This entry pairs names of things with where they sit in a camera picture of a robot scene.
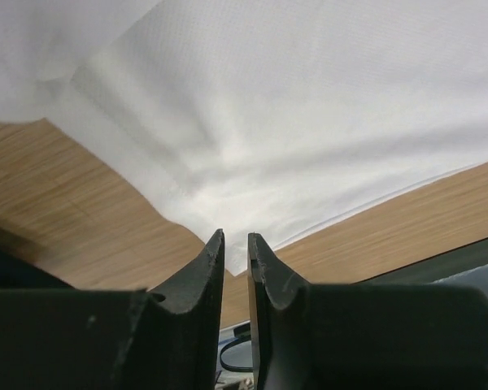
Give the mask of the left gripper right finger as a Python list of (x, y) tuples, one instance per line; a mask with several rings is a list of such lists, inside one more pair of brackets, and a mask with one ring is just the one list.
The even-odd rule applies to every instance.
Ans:
[(442, 284), (313, 284), (248, 236), (258, 389), (488, 389), (488, 299)]

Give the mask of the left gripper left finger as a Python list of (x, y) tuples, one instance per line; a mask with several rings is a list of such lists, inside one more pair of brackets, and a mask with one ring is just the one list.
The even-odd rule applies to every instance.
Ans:
[(0, 250), (0, 389), (212, 389), (224, 233), (151, 290), (84, 290)]

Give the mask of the white t shirt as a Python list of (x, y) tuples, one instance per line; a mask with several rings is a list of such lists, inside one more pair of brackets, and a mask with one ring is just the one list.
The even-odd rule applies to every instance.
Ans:
[(0, 1), (0, 122), (41, 118), (238, 275), (488, 162), (488, 1)]

